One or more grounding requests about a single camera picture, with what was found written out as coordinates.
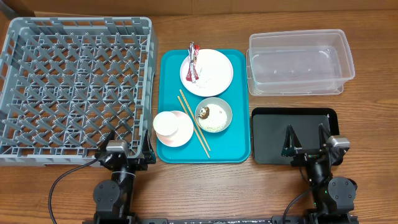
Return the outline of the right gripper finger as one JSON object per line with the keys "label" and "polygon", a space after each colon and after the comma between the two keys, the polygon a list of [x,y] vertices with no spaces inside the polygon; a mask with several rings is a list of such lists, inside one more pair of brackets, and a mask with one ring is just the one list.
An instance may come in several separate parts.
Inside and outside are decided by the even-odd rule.
{"label": "right gripper finger", "polygon": [[284,157],[293,157],[299,154],[302,150],[302,145],[292,127],[288,125],[285,134],[284,146],[281,155]]}
{"label": "right gripper finger", "polygon": [[327,130],[326,127],[324,127],[323,123],[318,125],[318,135],[319,135],[319,143],[320,143],[320,148],[323,149],[329,149],[329,145],[327,143],[327,140],[331,136],[329,130]]}

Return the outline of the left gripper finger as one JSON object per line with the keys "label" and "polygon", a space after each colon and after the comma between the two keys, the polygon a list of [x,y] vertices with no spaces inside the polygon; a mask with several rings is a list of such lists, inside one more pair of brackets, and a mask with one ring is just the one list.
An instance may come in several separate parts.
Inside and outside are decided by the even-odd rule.
{"label": "left gripper finger", "polygon": [[104,148],[106,148],[106,146],[108,145],[108,143],[109,143],[111,140],[114,140],[114,137],[115,137],[115,131],[111,131],[111,132],[107,135],[107,137],[105,138],[105,140],[104,140]]}
{"label": "left gripper finger", "polygon": [[155,164],[155,152],[150,143],[150,134],[148,130],[145,131],[143,155],[146,164]]}

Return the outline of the white cup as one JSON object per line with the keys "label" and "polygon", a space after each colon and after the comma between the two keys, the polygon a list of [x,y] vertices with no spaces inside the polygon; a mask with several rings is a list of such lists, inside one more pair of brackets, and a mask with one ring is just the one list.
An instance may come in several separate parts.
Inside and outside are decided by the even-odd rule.
{"label": "white cup", "polygon": [[178,129],[177,116],[171,111],[160,112],[154,118],[153,126],[157,134],[173,135]]}

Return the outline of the small pink plate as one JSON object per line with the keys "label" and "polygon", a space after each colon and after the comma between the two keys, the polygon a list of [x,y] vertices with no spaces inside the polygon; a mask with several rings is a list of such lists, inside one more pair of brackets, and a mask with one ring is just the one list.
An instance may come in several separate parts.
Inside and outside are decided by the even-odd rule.
{"label": "small pink plate", "polygon": [[170,136],[157,134],[157,139],[168,147],[180,147],[191,139],[193,135],[193,122],[190,117],[182,111],[171,111],[177,116],[177,131]]}

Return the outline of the brown food scrap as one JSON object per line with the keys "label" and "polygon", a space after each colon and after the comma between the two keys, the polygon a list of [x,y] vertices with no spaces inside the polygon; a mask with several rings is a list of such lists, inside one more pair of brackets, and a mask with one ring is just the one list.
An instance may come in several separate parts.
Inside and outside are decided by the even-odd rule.
{"label": "brown food scrap", "polygon": [[204,106],[200,109],[199,115],[198,117],[200,119],[207,119],[207,117],[209,117],[210,114],[210,109],[207,106]]}

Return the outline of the pile of white rice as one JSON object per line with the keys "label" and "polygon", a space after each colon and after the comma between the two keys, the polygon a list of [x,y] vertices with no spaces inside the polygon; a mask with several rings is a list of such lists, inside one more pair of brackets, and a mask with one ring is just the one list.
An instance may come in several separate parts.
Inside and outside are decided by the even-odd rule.
{"label": "pile of white rice", "polygon": [[227,115],[225,110],[216,104],[208,104],[206,105],[210,109],[210,114],[207,119],[200,119],[198,117],[199,125],[208,132],[216,133],[221,131],[227,122]]}

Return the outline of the grey green bowl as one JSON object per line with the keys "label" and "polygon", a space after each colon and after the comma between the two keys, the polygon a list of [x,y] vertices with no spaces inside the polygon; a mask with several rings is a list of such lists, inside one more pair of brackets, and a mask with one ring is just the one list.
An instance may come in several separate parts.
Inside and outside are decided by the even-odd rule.
{"label": "grey green bowl", "polygon": [[204,100],[202,100],[198,104],[198,106],[197,106],[197,108],[195,110],[195,117],[196,117],[197,121],[198,121],[198,115],[199,115],[200,109],[202,107],[208,105],[208,104],[216,104],[216,105],[221,106],[225,110],[225,113],[226,113],[226,115],[228,117],[226,125],[224,126],[224,128],[221,131],[217,132],[217,133],[220,133],[220,132],[224,131],[230,125],[230,123],[232,122],[232,118],[233,118],[232,109],[231,109],[230,105],[225,100],[222,100],[221,98],[217,98],[217,97],[205,98]]}

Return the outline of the red snack wrapper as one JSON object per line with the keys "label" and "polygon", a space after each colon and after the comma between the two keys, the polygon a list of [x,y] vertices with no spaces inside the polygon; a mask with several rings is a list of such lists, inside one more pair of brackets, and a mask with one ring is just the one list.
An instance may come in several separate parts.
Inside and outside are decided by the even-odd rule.
{"label": "red snack wrapper", "polygon": [[186,80],[192,83],[195,83],[199,79],[199,75],[195,68],[199,51],[200,46],[196,45],[194,42],[190,42],[190,46],[188,48],[189,63]]}

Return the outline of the white tissue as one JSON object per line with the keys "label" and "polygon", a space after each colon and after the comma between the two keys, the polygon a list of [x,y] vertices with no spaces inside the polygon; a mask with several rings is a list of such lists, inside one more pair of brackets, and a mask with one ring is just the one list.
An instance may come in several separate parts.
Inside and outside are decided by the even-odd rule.
{"label": "white tissue", "polygon": [[198,79],[196,80],[196,86],[198,86],[199,88],[206,87],[207,82],[211,78],[211,63],[205,58],[198,58],[197,64],[195,65],[195,70],[198,75]]}

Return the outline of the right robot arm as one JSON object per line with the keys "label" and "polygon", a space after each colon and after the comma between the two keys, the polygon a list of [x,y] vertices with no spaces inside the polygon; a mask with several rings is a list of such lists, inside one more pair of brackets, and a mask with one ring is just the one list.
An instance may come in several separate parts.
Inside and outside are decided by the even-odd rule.
{"label": "right robot arm", "polygon": [[[281,155],[292,158],[291,166],[305,169],[309,189],[288,204],[281,222],[357,223],[358,218],[349,214],[354,210],[357,183],[332,174],[332,166],[342,162],[350,142],[344,136],[332,135],[322,124],[318,126],[318,137],[317,148],[304,149],[292,125],[287,126]],[[304,211],[301,217],[288,216],[290,208],[307,194],[312,194],[315,207]]]}

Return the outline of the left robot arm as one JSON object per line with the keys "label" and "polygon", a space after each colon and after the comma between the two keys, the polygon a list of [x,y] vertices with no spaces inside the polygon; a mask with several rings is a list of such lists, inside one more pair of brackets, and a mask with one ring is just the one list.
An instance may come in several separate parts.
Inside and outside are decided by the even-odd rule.
{"label": "left robot arm", "polygon": [[148,132],[144,134],[142,148],[132,157],[129,157],[129,144],[116,140],[115,135],[111,131],[95,154],[100,165],[111,171],[111,178],[100,182],[93,191],[96,203],[93,223],[137,224],[139,218],[131,211],[135,172],[147,170],[149,164],[156,163],[156,158]]}

